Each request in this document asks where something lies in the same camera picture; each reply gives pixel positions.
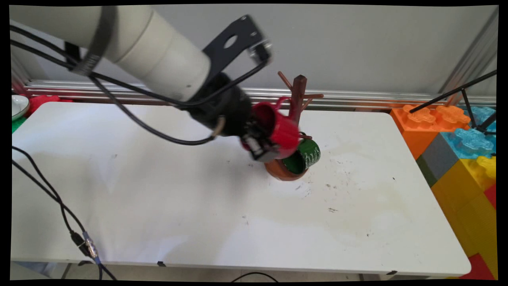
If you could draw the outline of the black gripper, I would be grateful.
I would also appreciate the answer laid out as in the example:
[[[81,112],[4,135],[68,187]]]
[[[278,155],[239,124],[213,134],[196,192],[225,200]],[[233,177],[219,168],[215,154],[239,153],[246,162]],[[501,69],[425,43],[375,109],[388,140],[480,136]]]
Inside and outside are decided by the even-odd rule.
[[[220,136],[240,137],[243,148],[255,161],[271,162],[279,155],[278,147],[267,141],[272,135],[271,127],[251,117],[252,102],[236,85],[200,106],[188,108],[187,112],[211,130],[215,129],[217,119],[224,116],[226,122]]]

